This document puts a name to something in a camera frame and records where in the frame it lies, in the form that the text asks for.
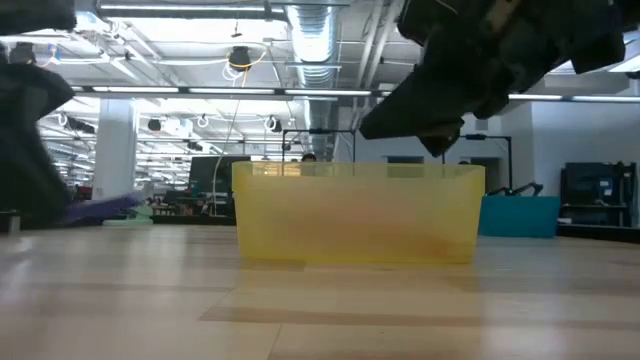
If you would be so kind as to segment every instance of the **blue bin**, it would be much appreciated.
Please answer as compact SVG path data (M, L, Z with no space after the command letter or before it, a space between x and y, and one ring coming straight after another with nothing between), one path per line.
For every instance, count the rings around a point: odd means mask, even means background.
M485 196L478 234L553 238L559 212L560 198L555 196Z

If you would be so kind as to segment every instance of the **purple object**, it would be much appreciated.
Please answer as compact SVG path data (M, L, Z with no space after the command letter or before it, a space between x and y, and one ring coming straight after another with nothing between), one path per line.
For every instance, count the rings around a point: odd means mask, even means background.
M143 202L143 197L137 193L107 200L85 201L69 206L64 222L72 223L83 218L109 218L118 215L122 209L136 207Z

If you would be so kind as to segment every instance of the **yellow plastic bin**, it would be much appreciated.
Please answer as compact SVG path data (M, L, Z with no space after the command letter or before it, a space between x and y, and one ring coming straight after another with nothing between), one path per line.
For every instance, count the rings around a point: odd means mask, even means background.
M468 263L484 168L236 162L233 189L247 258Z

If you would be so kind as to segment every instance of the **ventilation duct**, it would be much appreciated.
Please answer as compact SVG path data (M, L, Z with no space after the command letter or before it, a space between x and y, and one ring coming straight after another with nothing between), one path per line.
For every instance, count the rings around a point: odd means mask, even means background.
M302 5L285 8L291 23L291 38L296 61L322 64L337 58L337 10L334 7ZM303 88L335 87L337 69L314 66L297 68ZM305 121L309 129L337 129L337 104L331 101L305 100ZM331 161L335 134L311 136L311 147L318 159Z

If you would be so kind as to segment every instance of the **wooden surface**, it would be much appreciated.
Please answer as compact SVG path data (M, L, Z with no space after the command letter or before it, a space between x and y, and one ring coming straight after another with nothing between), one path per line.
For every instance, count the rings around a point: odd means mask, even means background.
M26 233L0 238L0 359L640 359L640 246L322 265L243 261L234 228Z

